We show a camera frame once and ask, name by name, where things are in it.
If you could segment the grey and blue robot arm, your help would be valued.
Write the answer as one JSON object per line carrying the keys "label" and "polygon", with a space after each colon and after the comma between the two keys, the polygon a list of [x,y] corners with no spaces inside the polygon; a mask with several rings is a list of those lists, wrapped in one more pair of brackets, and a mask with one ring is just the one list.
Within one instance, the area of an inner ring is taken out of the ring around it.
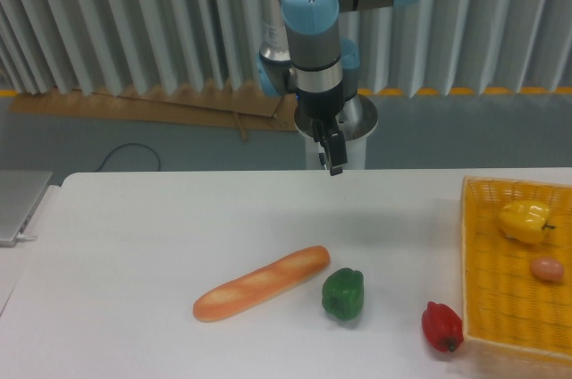
{"label": "grey and blue robot arm", "polygon": [[265,38],[257,73],[269,96],[296,98],[294,124],[306,166],[335,176],[366,166],[366,143],[378,122],[358,94],[358,45],[340,34],[343,13],[400,8],[419,0],[262,0]]}

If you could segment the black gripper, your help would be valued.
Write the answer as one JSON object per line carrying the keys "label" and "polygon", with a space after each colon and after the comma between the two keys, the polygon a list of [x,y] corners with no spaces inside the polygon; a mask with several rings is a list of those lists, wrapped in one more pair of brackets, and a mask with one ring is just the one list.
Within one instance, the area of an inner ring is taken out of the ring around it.
{"label": "black gripper", "polygon": [[329,122],[341,112],[344,106],[343,87],[309,92],[297,89],[298,109],[312,121],[313,138],[316,143],[324,148],[328,169],[331,176],[343,172],[343,166],[348,162],[346,141],[342,131],[331,129],[327,132],[324,141],[324,128],[320,121]]}

